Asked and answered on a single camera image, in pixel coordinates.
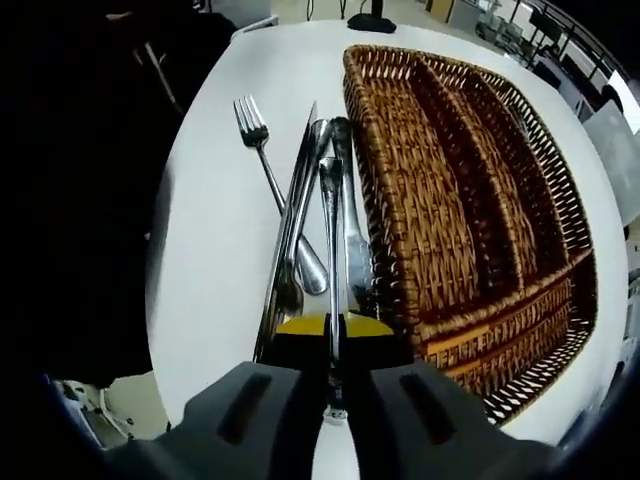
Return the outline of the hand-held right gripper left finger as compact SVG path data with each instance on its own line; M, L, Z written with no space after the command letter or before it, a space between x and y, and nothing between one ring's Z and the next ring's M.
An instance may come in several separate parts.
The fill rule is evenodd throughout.
M178 478L310 478L327 367L326 317L279 326L261 362L240 364L187 403L167 436Z

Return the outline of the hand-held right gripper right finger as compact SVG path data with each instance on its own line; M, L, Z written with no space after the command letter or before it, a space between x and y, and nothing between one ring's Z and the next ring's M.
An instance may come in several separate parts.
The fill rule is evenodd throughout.
M389 327L340 319L339 373L363 479L498 479L505 435L480 400L415 362Z

